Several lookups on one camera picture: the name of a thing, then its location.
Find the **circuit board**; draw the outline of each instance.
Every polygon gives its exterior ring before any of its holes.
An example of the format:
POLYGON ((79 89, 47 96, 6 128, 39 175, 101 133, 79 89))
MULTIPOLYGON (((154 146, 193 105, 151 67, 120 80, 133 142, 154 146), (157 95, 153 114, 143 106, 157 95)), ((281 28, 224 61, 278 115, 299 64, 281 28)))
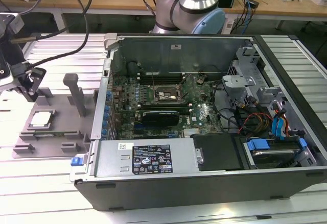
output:
POLYGON ((189 74, 182 84, 144 85, 137 78, 115 77, 112 92, 119 120, 117 139, 185 138, 222 132, 210 102, 212 85, 200 78, 199 74, 189 74), (149 110, 178 111, 178 124, 145 126, 140 117, 149 110))

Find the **motherboard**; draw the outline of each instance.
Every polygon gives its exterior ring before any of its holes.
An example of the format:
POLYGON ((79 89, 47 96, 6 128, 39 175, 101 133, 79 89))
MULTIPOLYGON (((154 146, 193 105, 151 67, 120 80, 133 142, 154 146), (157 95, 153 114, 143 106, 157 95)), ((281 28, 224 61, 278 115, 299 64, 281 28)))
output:
POLYGON ((169 78, 113 75, 116 138, 188 138, 222 132, 212 93, 213 82, 198 73, 169 78))

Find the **wooden table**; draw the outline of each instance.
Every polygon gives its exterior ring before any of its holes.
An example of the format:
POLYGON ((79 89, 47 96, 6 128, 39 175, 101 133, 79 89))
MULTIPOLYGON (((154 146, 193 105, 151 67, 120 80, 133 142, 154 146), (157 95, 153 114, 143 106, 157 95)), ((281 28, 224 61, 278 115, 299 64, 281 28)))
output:
MULTIPOLYGON (((32 5, 22 0, 2 0, 12 10, 20 11, 32 5)), ((84 5, 88 0, 81 0, 84 5)), ((146 0, 155 9, 152 0, 146 0)), ((259 2, 254 18, 275 20, 327 21, 327 7, 318 6, 309 0, 302 2, 282 2, 281 0, 255 0, 259 2)), ((231 23, 243 12, 240 0, 235 0, 232 8, 224 9, 226 19, 223 33, 229 33, 231 23)), ((35 12, 50 12, 54 15, 58 28, 65 27, 64 13, 80 13, 76 0, 42 0, 35 12)), ((93 0, 90 14, 151 15, 142 0, 93 0)))

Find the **warning label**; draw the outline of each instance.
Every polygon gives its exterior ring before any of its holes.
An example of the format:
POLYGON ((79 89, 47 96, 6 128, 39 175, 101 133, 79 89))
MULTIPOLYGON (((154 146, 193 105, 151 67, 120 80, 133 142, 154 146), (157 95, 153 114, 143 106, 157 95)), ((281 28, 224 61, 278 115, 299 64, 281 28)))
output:
POLYGON ((135 175, 172 172, 173 162, 169 145, 133 147, 133 173, 135 175))

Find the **barcode sticker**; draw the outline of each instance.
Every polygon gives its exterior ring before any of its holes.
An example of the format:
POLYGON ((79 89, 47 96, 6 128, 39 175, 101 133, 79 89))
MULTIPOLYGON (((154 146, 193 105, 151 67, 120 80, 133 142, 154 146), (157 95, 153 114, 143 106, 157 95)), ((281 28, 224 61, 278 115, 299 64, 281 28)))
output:
POLYGON ((134 143, 120 142, 120 143, 118 143, 118 150, 132 150, 133 146, 134 146, 134 143))

